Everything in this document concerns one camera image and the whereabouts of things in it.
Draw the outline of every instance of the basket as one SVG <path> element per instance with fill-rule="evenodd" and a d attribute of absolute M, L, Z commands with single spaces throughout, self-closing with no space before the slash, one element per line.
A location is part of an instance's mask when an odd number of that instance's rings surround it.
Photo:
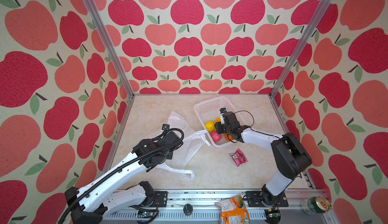
<path fill-rule="evenodd" d="M 205 124 L 208 121 L 214 121 L 215 119 L 220 118 L 221 108 L 226 108 L 226 111 L 232 111 L 232 112 L 237 111 L 236 108 L 225 96 L 216 97 L 194 105 L 195 114 L 197 115 L 199 121 L 201 122 L 203 129 L 206 130 Z M 245 119 L 240 115 L 240 113 L 236 113 L 236 117 L 241 125 L 247 125 Z M 211 143 L 216 148 L 228 146 L 233 143 L 231 141 L 226 140 L 224 136 L 222 136 L 221 140 L 215 143 L 211 138 L 209 132 L 208 132 L 208 137 L 211 140 Z"/>

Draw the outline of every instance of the red snack packet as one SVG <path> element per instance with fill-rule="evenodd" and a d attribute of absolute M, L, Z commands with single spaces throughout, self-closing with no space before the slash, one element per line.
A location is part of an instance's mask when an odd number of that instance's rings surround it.
<path fill-rule="evenodd" d="M 248 159 L 246 159 L 245 155 L 242 153 L 242 151 L 240 149 L 237 149 L 234 154 L 229 154 L 229 155 L 232 156 L 237 167 L 243 163 L 248 162 Z"/>

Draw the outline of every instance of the beige marble surface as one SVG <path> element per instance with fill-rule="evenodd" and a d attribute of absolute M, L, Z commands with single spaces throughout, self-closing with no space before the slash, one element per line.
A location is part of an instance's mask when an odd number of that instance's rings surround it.
<path fill-rule="evenodd" d="M 159 130 L 171 111 L 182 115 L 194 130 L 203 130 L 193 106 L 217 95 L 165 95 L 135 96 L 112 166 L 121 161 L 138 142 Z M 255 118 L 253 128 L 269 133 L 284 134 L 267 95 L 227 95 L 237 110 L 248 110 Z M 242 112 L 248 124 L 251 116 Z M 229 153 L 240 149 L 248 159 L 236 166 Z M 190 180 L 163 169 L 154 168 L 140 173 L 125 183 L 121 189 L 148 181 L 155 189 L 239 189 L 261 188 L 277 170 L 273 154 L 259 146 L 234 143 L 223 148 L 202 145 L 186 165 L 195 173 Z M 289 188 L 307 188 L 304 179 L 297 178 Z"/>

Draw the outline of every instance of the lemon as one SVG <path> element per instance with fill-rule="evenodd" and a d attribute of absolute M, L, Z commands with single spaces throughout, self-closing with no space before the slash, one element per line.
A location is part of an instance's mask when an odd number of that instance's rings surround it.
<path fill-rule="evenodd" d="M 208 130 L 208 132 L 212 132 L 214 131 L 216 128 L 214 127 L 214 122 L 213 121 L 208 121 L 206 124 L 205 124 L 205 127 L 206 127 L 206 130 Z"/>

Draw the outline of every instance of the chip bag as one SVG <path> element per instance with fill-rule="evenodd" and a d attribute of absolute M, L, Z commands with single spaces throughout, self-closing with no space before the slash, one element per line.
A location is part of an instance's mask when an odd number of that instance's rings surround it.
<path fill-rule="evenodd" d="M 221 207 L 219 224 L 249 224 L 249 214 L 241 195 L 216 203 Z"/>

